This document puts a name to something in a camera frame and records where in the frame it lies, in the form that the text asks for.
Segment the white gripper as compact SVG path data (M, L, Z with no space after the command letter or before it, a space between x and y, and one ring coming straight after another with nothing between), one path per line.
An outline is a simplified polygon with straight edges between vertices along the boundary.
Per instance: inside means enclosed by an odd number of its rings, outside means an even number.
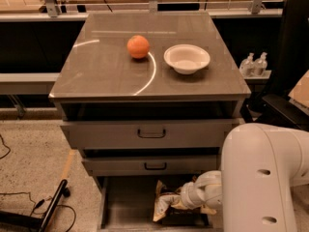
M202 205L202 192L195 187L193 182L182 186L181 201L188 209L195 209Z

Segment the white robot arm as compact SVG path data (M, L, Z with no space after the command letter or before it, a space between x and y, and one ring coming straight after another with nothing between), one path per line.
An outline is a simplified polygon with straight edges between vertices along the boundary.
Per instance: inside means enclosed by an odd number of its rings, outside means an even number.
M223 205L224 232L297 232L291 187L306 185L309 132L243 124L227 135L221 169L183 185L188 209Z

